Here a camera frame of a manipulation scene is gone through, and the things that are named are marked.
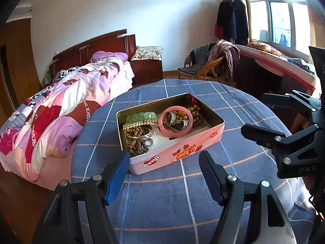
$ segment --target wicker chair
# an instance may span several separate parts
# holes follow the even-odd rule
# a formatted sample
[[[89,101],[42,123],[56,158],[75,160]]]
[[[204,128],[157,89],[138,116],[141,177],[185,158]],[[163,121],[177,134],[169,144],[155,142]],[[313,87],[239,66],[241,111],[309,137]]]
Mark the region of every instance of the wicker chair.
[[[215,68],[215,66],[219,66],[221,65],[223,62],[225,61],[225,56],[222,56],[208,64],[205,64],[197,74],[191,74],[185,71],[181,71],[180,69],[178,69],[179,72],[179,76],[178,79],[181,78],[181,75],[190,77],[192,79],[199,79],[199,80],[206,80],[208,81],[209,79],[215,79],[215,77],[212,76],[208,76],[207,73],[212,70],[213,68]],[[191,55],[188,55],[185,59],[184,62],[184,67],[186,67],[186,65],[191,65],[192,63],[192,59],[191,59]]]

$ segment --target purple pillow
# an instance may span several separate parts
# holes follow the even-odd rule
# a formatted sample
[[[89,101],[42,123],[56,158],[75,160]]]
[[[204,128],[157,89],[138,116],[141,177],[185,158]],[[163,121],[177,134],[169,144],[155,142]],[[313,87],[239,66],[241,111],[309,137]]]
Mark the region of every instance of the purple pillow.
[[[124,53],[124,52],[105,52],[105,51],[97,51],[95,52],[90,60],[89,63],[95,63],[99,60],[109,58],[109,57],[118,57],[120,58],[123,62],[126,62],[129,56]]]

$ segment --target pink bangle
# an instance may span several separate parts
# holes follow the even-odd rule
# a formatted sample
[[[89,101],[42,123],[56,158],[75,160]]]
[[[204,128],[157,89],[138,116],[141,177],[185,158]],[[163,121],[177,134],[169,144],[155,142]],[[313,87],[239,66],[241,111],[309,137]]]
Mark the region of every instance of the pink bangle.
[[[188,125],[185,129],[183,129],[180,132],[174,132],[174,131],[170,131],[165,129],[165,127],[163,126],[163,122],[162,120],[165,118],[166,113],[167,112],[171,112],[171,111],[181,111],[183,113],[185,113],[188,116]],[[165,137],[182,137],[184,135],[186,135],[188,132],[191,131],[192,127],[193,127],[193,115],[191,114],[191,112],[186,109],[183,106],[171,106],[167,109],[165,109],[161,115],[159,116],[159,121],[158,121],[158,126],[160,129],[160,132],[165,136]]]

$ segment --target blue plaid tablecloth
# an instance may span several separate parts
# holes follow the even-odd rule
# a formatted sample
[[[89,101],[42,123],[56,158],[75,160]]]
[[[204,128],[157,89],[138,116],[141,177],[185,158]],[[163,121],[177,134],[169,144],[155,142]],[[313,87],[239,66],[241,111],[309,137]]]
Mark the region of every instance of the blue plaid tablecloth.
[[[213,160],[242,181],[269,181],[291,220],[297,243],[307,243],[314,211],[302,179],[277,178],[271,151],[246,140],[240,128],[249,123],[286,135],[290,132],[257,99],[217,82],[161,80],[128,91],[96,110],[77,140],[71,167],[72,182],[101,173],[121,151],[116,123],[118,111],[182,93],[195,95],[225,119],[221,141],[207,148]],[[198,157],[196,153],[148,173],[126,175],[117,200],[107,208],[121,244],[210,242],[222,208],[210,195]],[[238,243],[243,242],[246,233],[249,208],[250,203],[246,202]],[[85,242],[92,243],[82,202],[80,216]]]

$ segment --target window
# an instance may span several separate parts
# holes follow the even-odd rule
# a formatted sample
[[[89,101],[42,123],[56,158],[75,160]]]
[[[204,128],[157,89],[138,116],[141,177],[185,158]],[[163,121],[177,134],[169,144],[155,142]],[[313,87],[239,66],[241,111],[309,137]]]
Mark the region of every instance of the window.
[[[250,39],[308,60],[310,23],[306,0],[247,0]]]

